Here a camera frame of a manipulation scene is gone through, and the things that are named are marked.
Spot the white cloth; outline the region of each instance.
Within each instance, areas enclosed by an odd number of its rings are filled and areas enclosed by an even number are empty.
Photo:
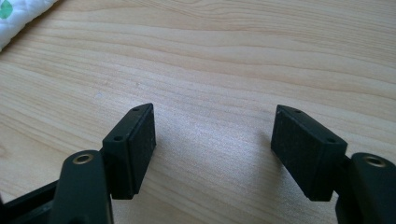
[[[0,51],[27,22],[47,11],[57,0],[0,0]]]

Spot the light wood surface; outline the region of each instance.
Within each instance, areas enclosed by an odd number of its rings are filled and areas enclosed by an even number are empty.
[[[276,105],[396,162],[392,0],[64,0],[0,53],[0,192],[57,179],[152,102],[158,146],[116,223],[336,223],[270,149]]]

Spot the black mechanical part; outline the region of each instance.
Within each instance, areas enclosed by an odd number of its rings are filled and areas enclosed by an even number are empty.
[[[347,143],[306,115],[279,105],[271,148],[311,201],[329,201],[340,224],[395,223],[396,168],[369,153],[345,156]]]
[[[155,146],[154,107],[137,106],[104,139],[100,152],[66,159],[58,181],[9,203],[0,199],[0,223],[113,223],[110,193],[114,199],[138,193]]]

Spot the wood grain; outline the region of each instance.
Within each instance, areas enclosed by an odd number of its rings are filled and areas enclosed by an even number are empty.
[[[396,2],[60,1],[0,53],[8,202],[154,103],[158,146],[116,223],[335,223],[270,149],[276,105],[396,162]]]

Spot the black plastic part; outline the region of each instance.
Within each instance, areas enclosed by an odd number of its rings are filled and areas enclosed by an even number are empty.
[[[57,183],[52,182],[5,203],[0,211],[0,223],[46,223]]]
[[[311,201],[327,202],[334,190],[334,168],[347,142],[306,115],[278,105],[271,149]]]
[[[113,199],[132,199],[139,192],[155,146],[152,104],[131,109],[103,140]]]
[[[368,153],[356,153],[351,160],[349,179],[364,223],[395,223],[395,165]]]
[[[64,161],[49,224],[113,223],[102,154],[78,152]]]

